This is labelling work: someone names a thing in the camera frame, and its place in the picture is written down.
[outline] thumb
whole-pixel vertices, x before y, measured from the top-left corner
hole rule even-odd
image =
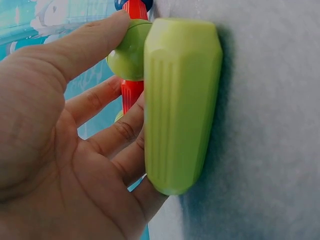
[[[124,38],[130,17],[121,10],[110,17],[90,22],[54,42],[22,48],[9,58],[28,57],[47,63],[51,72],[46,75],[66,89],[69,81],[93,67],[115,49]],[[35,71],[44,71],[44,65],[34,65]]]

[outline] hand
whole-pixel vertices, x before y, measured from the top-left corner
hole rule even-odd
[[[0,62],[0,239],[138,239],[166,200],[145,173],[143,95],[87,140],[77,128],[121,94],[111,77],[65,102],[69,81],[123,39],[119,11]]]

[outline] finger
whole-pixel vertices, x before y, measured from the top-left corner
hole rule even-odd
[[[80,127],[120,95],[121,79],[112,76],[99,85],[66,101],[65,109],[73,116],[77,127]]]
[[[147,222],[155,216],[168,198],[168,196],[155,189],[148,176],[143,178],[142,182],[132,191],[132,194],[138,201]]]
[[[136,140],[119,152],[112,163],[120,172],[123,183],[129,187],[141,178],[145,172],[145,137],[142,128]]]
[[[110,127],[98,132],[87,141],[95,150],[111,159],[132,143],[144,124],[144,94],[142,93],[129,111]]]
[[[117,11],[106,19],[87,23],[54,42],[21,48],[11,56],[39,60],[41,68],[45,67],[49,75],[47,79],[58,80],[65,90],[69,81],[100,62],[120,44],[129,23],[129,15],[123,10]]]

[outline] plastic toy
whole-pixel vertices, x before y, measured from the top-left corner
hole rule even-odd
[[[118,113],[116,121],[126,114],[144,90],[144,42],[152,25],[148,21],[144,2],[127,0],[121,1],[121,4],[132,22],[121,44],[106,57],[110,69],[123,79],[122,111]]]
[[[107,57],[116,75],[144,78],[146,173],[165,195],[185,193],[201,174],[222,57],[215,25],[184,18],[132,20],[123,42]]]
[[[128,2],[128,0],[114,0],[114,7],[116,10],[123,9],[124,4]],[[149,12],[153,5],[153,0],[142,0],[142,2],[145,4],[146,11]]]

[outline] blue knob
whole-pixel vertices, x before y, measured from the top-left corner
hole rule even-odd
[[[149,12],[149,10],[152,8],[154,1],[153,0],[142,0],[142,2],[144,3],[144,5],[146,7],[146,11]]]
[[[128,0],[114,0],[114,7],[117,11],[121,10],[123,5],[128,2]]]
[[[144,4],[145,4],[145,8],[146,8],[146,11],[149,12],[149,10],[151,9],[154,1],[153,0],[141,0]],[[114,0],[114,7],[115,9],[118,11],[118,10],[121,10],[123,5],[128,2],[128,0]]]

